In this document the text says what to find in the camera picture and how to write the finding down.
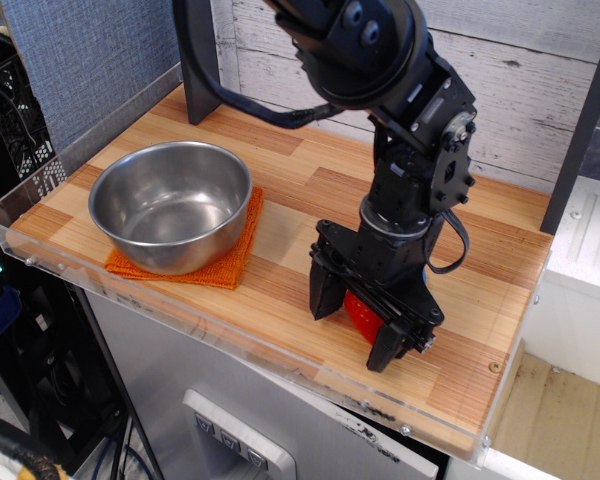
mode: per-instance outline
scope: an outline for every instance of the stainless steel bowl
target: stainless steel bowl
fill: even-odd
[[[200,142],[153,145],[96,180],[89,211],[138,267],[179,275],[219,259],[247,218],[251,174],[233,153]]]

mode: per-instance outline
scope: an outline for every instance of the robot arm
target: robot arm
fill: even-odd
[[[342,110],[366,110],[376,128],[375,176],[362,199],[358,231],[328,220],[318,223],[310,308],[316,320],[328,316],[341,308],[349,291],[373,310],[381,326],[367,367],[381,372],[411,349],[428,349],[433,329],[444,320],[426,287],[425,266],[447,273],[466,256],[468,235],[452,208],[468,201],[475,183],[468,156],[475,98],[435,52],[414,0],[265,2],[292,37],[313,88],[327,101],[326,107],[287,115],[303,116],[308,123]],[[184,4],[174,0],[176,24],[183,51],[195,66],[186,22],[178,21]],[[209,86],[240,108],[233,101],[240,95],[223,98],[221,87]],[[267,116],[260,118],[270,121]],[[454,264],[438,268],[430,255],[445,221],[465,251]]]

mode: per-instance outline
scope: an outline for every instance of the wooden board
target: wooden board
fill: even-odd
[[[522,359],[524,358],[524,340],[520,338],[518,344],[514,347],[514,352],[512,356],[509,357],[509,361],[506,365],[494,364],[493,368],[495,369],[506,369],[504,372],[504,381],[500,382],[500,391],[497,394],[497,398],[495,400],[495,404],[492,409],[491,419],[489,420],[488,425],[488,434],[493,439],[496,437],[498,433],[498,429],[500,428],[500,424],[502,422],[502,418],[504,417],[504,412],[507,408],[507,404],[509,402],[509,398],[511,397],[511,392],[513,390],[513,384],[516,380],[516,376],[518,370],[520,369],[520,365],[522,364]]]
[[[524,355],[493,446],[563,480],[600,479],[600,385]]]
[[[233,151],[265,191],[253,252],[235,291],[116,282],[102,272],[111,246],[90,219],[90,186],[126,153],[185,139]],[[394,361],[382,374],[372,373],[365,367],[370,345],[347,315],[340,311],[315,322],[308,308],[316,222],[327,218],[357,228],[359,203],[372,178],[371,150],[319,130],[272,128],[226,108],[194,127],[186,122],[179,88],[18,220],[12,231],[19,234],[12,237],[22,251],[39,249],[38,263],[62,262],[65,278],[83,284],[81,278],[89,276],[95,285],[113,290],[116,301],[160,318],[166,312],[188,334],[207,340],[213,334],[222,339],[216,345],[237,345],[232,351],[242,356],[266,357],[286,371],[297,370],[321,394],[347,398],[370,416],[380,412],[380,420],[392,426],[410,424],[419,438],[470,458],[476,443],[467,435],[484,432],[502,376],[489,364],[507,361],[548,253],[551,237],[538,232],[548,199],[479,179],[473,200],[457,209],[472,239],[467,262],[453,274],[429,275],[446,315],[434,348]],[[19,235],[36,242],[25,245]],[[460,252],[459,240],[445,228],[434,261],[451,262]]]

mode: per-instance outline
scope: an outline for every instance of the orange cloth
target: orange cloth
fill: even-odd
[[[171,282],[195,283],[213,287],[235,289],[242,277],[253,245],[253,234],[264,205],[262,187],[254,186],[247,209],[247,221],[242,235],[234,247],[220,260],[201,270],[184,275],[158,275],[136,267],[118,249],[113,249],[104,268],[123,278],[133,280],[166,280]]]

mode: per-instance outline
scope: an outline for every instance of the wood grain surface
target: wood grain surface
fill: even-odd
[[[112,246],[89,216],[91,185],[125,154],[172,140],[229,149],[264,189],[255,244],[235,291],[123,282],[102,270]],[[237,346],[232,351],[244,358],[266,358],[284,371],[300,372],[316,392],[346,398],[348,406],[391,426],[407,423],[418,438],[470,458],[476,442],[467,435],[484,433],[502,378],[489,364],[508,361],[549,250],[551,237],[538,231],[548,198],[478,179],[472,200],[456,209],[471,235],[467,262],[450,275],[429,275],[446,316],[434,347],[393,361],[377,374],[366,369],[370,345],[346,313],[316,322],[308,308],[316,222],[327,218],[357,229],[372,165],[371,145],[310,128],[272,128],[227,108],[191,126],[178,88],[21,217],[11,229],[13,248],[28,254],[39,249],[38,263],[62,262],[65,278],[84,285],[85,275],[93,277],[94,284],[113,289],[117,301],[128,300],[127,291],[136,288],[129,302],[159,318],[170,315],[186,333],[213,334],[222,340],[216,345]],[[434,262],[451,262],[461,250],[453,231],[445,228]],[[138,291],[144,292],[141,298]]]
[[[280,29],[273,11],[262,0],[216,0],[214,20],[226,38],[235,22],[235,38],[240,48],[271,51],[280,55],[290,41],[266,44]],[[231,17],[223,13],[231,9]],[[435,32],[511,45],[535,52],[597,63],[600,57],[600,0],[502,1],[419,0],[427,27]]]

